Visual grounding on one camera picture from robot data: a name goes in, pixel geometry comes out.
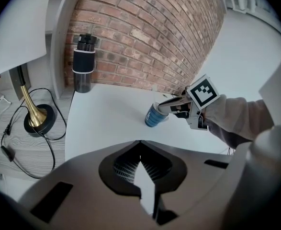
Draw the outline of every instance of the blue cup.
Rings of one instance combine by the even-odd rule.
[[[168,114],[162,115],[157,110],[155,110],[154,105],[152,104],[149,111],[146,114],[145,123],[149,127],[155,127],[160,122],[163,122],[167,116]]]

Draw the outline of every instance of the brass lamp stem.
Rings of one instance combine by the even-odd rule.
[[[46,110],[37,108],[37,106],[35,106],[25,85],[21,86],[21,91],[22,91],[24,100],[25,100],[26,105],[29,108],[29,112],[30,112],[29,124],[32,127],[40,126],[46,119],[46,114],[47,114]]]

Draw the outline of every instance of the lamp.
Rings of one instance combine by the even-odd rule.
[[[35,106],[21,65],[46,54],[45,17],[49,0],[11,0],[0,14],[0,74],[17,67],[19,83],[29,113],[24,128],[30,135],[46,134],[55,122],[51,106]]]

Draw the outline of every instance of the black water bottle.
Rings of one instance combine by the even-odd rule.
[[[90,91],[91,73],[94,68],[95,50],[97,41],[91,34],[80,34],[78,46],[73,52],[73,81],[74,90],[79,93]]]

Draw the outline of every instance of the black lamp base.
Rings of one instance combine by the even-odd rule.
[[[40,126],[33,128],[30,125],[30,114],[28,113],[25,116],[24,123],[23,123],[24,129],[26,130],[26,132],[28,132],[33,137],[38,137],[39,135],[37,133],[39,133],[39,134],[43,133],[45,135],[53,127],[55,120],[56,120],[55,112],[51,106],[49,106],[47,104],[41,104],[41,105],[38,105],[37,107],[46,110],[45,121]]]

